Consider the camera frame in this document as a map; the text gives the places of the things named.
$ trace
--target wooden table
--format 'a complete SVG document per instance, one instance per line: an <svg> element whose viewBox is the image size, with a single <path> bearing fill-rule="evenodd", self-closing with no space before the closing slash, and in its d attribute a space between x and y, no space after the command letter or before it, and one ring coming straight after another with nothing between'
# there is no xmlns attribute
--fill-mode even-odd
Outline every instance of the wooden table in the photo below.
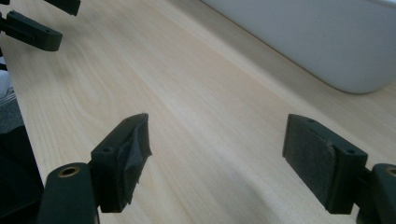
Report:
<svg viewBox="0 0 396 224"><path fill-rule="evenodd" d="M197 0L44 1L16 11L64 34L46 52L1 35L43 180L124 118L149 114L153 156L131 206L102 223L354 223L328 214L282 158L289 113L396 162L396 83L337 91Z"/></svg>

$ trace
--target wood grain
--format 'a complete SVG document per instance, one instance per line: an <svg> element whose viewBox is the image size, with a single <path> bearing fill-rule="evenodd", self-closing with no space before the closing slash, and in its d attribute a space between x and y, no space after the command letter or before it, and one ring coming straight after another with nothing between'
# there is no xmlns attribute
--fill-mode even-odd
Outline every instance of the wood grain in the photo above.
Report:
<svg viewBox="0 0 396 224"><path fill-rule="evenodd" d="M396 163L396 84L332 89L200 1L83 0L76 17L11 8L64 34L57 52L0 38L44 180L149 114L153 156L132 206L102 223L355 223L328 214L282 158L289 113L369 153L369 168Z"/></svg>

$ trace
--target black mount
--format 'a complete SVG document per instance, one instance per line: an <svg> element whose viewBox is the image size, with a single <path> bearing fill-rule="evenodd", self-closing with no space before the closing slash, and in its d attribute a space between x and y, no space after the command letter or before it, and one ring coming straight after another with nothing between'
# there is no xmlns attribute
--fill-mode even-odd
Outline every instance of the black mount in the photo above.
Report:
<svg viewBox="0 0 396 224"><path fill-rule="evenodd" d="M396 166L365 168L368 155L309 118L289 115L283 157L331 214L350 214L357 223L396 221Z"/></svg>
<svg viewBox="0 0 396 224"><path fill-rule="evenodd" d="M103 213L120 213L131 203L149 148L149 115L121 122L91 153L92 160L70 163L48 178L37 224L99 223Z"/></svg>
<svg viewBox="0 0 396 224"><path fill-rule="evenodd" d="M77 16L79 0L45 0L57 8ZM0 0L0 4L9 5L9 0ZM3 19L0 13L0 32L14 37L23 43L46 51L56 51L61 46L62 34L33 21L21 13L10 11Z"/></svg>

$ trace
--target black plastic part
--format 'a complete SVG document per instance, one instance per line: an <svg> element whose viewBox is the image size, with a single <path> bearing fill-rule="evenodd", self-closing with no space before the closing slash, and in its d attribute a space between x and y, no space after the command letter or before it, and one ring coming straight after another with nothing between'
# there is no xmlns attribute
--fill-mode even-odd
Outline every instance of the black plastic part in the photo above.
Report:
<svg viewBox="0 0 396 224"><path fill-rule="evenodd" d="M35 223L43 188L24 126L0 134L0 223Z"/></svg>
<svg viewBox="0 0 396 224"><path fill-rule="evenodd" d="M375 165L370 184L381 223L396 223L396 166Z"/></svg>
<svg viewBox="0 0 396 224"><path fill-rule="evenodd" d="M119 213L131 203L149 148L149 115L123 120L91 153L93 185L102 212Z"/></svg>
<svg viewBox="0 0 396 224"><path fill-rule="evenodd" d="M378 215L371 188L371 172L366 169L355 183L354 201L360 208L356 223L358 224L378 224L381 220Z"/></svg>
<svg viewBox="0 0 396 224"><path fill-rule="evenodd" d="M283 157L331 214L350 214L367 154L315 120L289 115Z"/></svg>
<svg viewBox="0 0 396 224"><path fill-rule="evenodd" d="M0 63L0 70L7 71L7 66L3 63Z"/></svg>
<svg viewBox="0 0 396 224"><path fill-rule="evenodd" d="M49 174L37 224L54 223L99 223L88 164L70 163Z"/></svg>
<svg viewBox="0 0 396 224"><path fill-rule="evenodd" d="M16 11L8 12L6 20L1 18L0 30L21 42L46 51L56 51L61 46L61 33L32 21Z"/></svg>
<svg viewBox="0 0 396 224"><path fill-rule="evenodd" d="M9 0L0 0L1 5L9 5Z"/></svg>
<svg viewBox="0 0 396 224"><path fill-rule="evenodd" d="M44 0L51 5L69 13L70 15L77 16L79 5L81 1L79 0Z"/></svg>

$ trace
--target dark green plastic piece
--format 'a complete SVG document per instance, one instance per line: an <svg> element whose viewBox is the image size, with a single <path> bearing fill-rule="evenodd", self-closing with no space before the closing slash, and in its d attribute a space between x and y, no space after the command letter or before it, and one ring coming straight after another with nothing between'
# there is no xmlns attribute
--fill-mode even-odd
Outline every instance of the dark green plastic piece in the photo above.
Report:
<svg viewBox="0 0 396 224"><path fill-rule="evenodd" d="M45 51L56 51L61 46L61 33L16 11L8 12L6 20L1 18L0 29L5 31L6 35Z"/></svg>
<svg viewBox="0 0 396 224"><path fill-rule="evenodd" d="M370 189L381 223L396 222L396 165L380 163L373 167Z"/></svg>
<svg viewBox="0 0 396 224"><path fill-rule="evenodd" d="M81 4L81 1L79 0L44 0L44 1L74 16L77 16L79 5Z"/></svg>
<svg viewBox="0 0 396 224"><path fill-rule="evenodd" d="M131 203L151 155L148 120L148 114L123 120L91 153L93 184L104 213L119 213Z"/></svg>
<svg viewBox="0 0 396 224"><path fill-rule="evenodd" d="M70 163L49 174L37 224L55 223L99 223L88 164Z"/></svg>
<svg viewBox="0 0 396 224"><path fill-rule="evenodd" d="M289 115L283 157L331 214L350 214L368 155L317 121Z"/></svg>

